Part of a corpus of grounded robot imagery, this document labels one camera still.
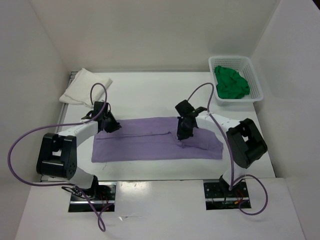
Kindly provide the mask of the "purple t shirt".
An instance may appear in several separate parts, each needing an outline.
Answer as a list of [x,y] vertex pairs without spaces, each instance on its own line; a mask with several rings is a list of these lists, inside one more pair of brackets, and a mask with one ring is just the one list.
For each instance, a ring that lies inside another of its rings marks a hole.
[[119,130],[102,130],[95,135],[92,163],[223,158],[224,145],[210,130],[194,128],[192,137],[178,140],[176,117],[124,119],[119,123]]

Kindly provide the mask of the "white t shirt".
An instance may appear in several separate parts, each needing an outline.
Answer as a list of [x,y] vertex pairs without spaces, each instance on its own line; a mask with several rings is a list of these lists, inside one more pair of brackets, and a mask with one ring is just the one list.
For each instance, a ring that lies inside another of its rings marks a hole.
[[73,81],[59,98],[59,101],[65,104],[82,105],[87,108],[92,108],[93,103],[105,94],[101,86],[95,86],[91,91],[92,86],[96,83],[104,85],[107,89],[113,81],[109,77],[103,77],[82,68],[75,75]]

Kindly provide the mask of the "green t shirt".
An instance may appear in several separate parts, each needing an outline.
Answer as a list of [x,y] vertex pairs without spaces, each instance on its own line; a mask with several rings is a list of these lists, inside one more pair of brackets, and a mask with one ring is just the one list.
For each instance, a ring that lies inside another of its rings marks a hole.
[[248,81],[236,70],[218,65],[214,74],[217,94],[221,99],[242,99],[250,94]]

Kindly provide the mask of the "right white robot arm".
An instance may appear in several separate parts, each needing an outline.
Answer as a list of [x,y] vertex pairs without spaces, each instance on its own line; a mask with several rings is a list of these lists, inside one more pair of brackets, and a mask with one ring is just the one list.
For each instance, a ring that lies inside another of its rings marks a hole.
[[221,176],[219,191],[225,197],[232,196],[238,182],[246,176],[246,169],[268,151],[265,140],[249,118],[236,120],[210,112],[178,117],[179,137],[195,137],[195,129],[218,131],[222,135],[230,156],[230,167]]

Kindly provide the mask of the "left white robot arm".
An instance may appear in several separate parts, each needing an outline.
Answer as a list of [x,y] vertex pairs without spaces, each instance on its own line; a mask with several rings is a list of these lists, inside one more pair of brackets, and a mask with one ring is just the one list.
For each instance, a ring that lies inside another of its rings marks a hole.
[[83,122],[65,131],[45,134],[36,164],[38,174],[67,181],[73,185],[70,189],[72,194],[81,198],[84,195],[89,200],[99,197],[106,188],[99,185],[97,176],[78,167],[77,147],[101,131],[113,133],[122,128],[109,110],[102,112],[95,120],[94,117],[91,110],[81,119],[89,123]]

